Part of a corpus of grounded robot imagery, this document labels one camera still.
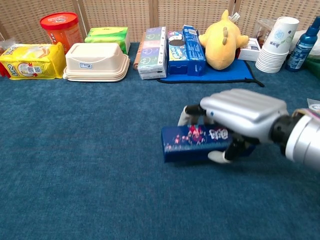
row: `stuffed animal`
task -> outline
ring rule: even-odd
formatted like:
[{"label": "stuffed animal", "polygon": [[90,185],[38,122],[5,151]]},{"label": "stuffed animal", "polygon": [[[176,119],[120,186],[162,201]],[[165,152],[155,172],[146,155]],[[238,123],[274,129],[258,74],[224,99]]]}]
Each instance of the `stuffed animal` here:
[{"label": "stuffed animal", "polygon": [[229,20],[229,11],[225,10],[220,21],[199,35],[199,41],[205,48],[207,63],[216,70],[222,70],[233,63],[236,49],[246,46],[249,37],[241,35],[239,28]]}]

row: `woven panel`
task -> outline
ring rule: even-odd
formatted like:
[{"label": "woven panel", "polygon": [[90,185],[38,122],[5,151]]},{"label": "woven panel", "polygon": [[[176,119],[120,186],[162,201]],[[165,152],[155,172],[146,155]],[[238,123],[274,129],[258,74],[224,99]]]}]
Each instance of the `woven panel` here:
[{"label": "woven panel", "polygon": [[0,41],[3,41],[3,40],[5,40],[5,39],[4,39],[3,35],[0,32]]},{"label": "woven panel", "polygon": [[305,30],[320,15],[320,0],[241,0],[240,19],[236,22],[242,34],[252,36],[258,19],[293,17],[300,21],[299,30]]},{"label": "woven panel", "polygon": [[191,25],[202,34],[228,8],[229,0],[158,0],[158,22],[169,31]]},{"label": "woven panel", "polygon": [[9,38],[15,37],[19,43],[51,43],[47,32],[40,26],[40,19],[56,12],[74,12],[71,0],[21,0],[2,1],[0,24]]},{"label": "woven panel", "polygon": [[140,42],[150,27],[148,0],[83,0],[90,28],[128,27],[131,42]]}]

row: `paper cup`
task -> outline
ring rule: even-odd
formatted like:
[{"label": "paper cup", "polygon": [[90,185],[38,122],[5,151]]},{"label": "paper cup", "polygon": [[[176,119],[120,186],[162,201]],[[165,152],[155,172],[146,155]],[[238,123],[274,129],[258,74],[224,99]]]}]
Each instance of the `paper cup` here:
[{"label": "paper cup", "polygon": [[269,73],[269,74],[275,74],[275,73],[279,72],[281,69],[281,67],[276,68],[276,69],[268,69],[264,66],[259,65],[259,63],[257,63],[257,62],[255,63],[255,67],[257,69],[259,69],[260,71],[265,72],[265,73]]},{"label": "paper cup", "polygon": [[267,49],[265,49],[264,46],[262,46],[261,52],[265,55],[269,55],[269,56],[275,57],[275,58],[282,58],[282,57],[287,56],[289,54],[289,51],[282,53],[282,54],[274,53],[274,52],[271,52],[271,51],[268,51]]},{"label": "paper cup", "polygon": [[264,48],[276,54],[288,52],[298,25],[299,20],[294,17],[279,17],[263,45]]},{"label": "paper cup", "polygon": [[272,63],[265,62],[265,61],[260,60],[260,59],[258,59],[256,62],[258,62],[258,64],[261,65],[261,66],[265,66],[265,67],[268,67],[268,68],[271,68],[271,69],[277,69],[277,68],[279,68],[279,67],[281,67],[283,65],[283,63],[272,64]]},{"label": "paper cup", "polygon": [[267,55],[263,55],[263,54],[260,54],[258,56],[258,59],[261,59],[265,62],[270,62],[270,63],[273,63],[273,64],[279,64],[279,63],[283,63],[286,59],[286,57],[283,57],[283,58],[273,58],[273,57],[270,57],[270,56],[267,56]]},{"label": "paper cup", "polygon": [[281,67],[283,65],[283,62],[273,63],[273,62],[270,62],[270,61],[265,61],[265,60],[263,60],[261,58],[258,58],[257,62],[262,66],[266,66],[266,67],[273,68],[273,69],[276,69],[276,68]]},{"label": "paper cup", "polygon": [[271,67],[271,66],[265,65],[259,61],[256,62],[256,65],[259,66],[260,68],[263,68],[263,69],[269,70],[269,71],[275,71],[275,70],[278,70],[281,68],[281,65],[277,66],[277,67]]}]

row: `yellow snack bag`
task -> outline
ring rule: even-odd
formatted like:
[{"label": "yellow snack bag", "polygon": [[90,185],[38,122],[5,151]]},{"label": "yellow snack bag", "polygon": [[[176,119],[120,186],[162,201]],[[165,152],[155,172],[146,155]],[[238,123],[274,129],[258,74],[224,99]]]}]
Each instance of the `yellow snack bag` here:
[{"label": "yellow snack bag", "polygon": [[0,55],[10,79],[63,78],[66,57],[62,43],[14,44]]}]

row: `orange container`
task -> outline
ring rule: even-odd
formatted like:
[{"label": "orange container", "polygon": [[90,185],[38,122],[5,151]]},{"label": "orange container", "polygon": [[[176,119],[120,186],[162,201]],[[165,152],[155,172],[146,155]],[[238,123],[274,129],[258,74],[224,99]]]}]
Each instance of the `orange container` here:
[{"label": "orange container", "polygon": [[66,54],[75,43],[81,43],[79,20],[74,12],[57,12],[43,17],[40,25],[46,30],[53,44],[61,42]]}]

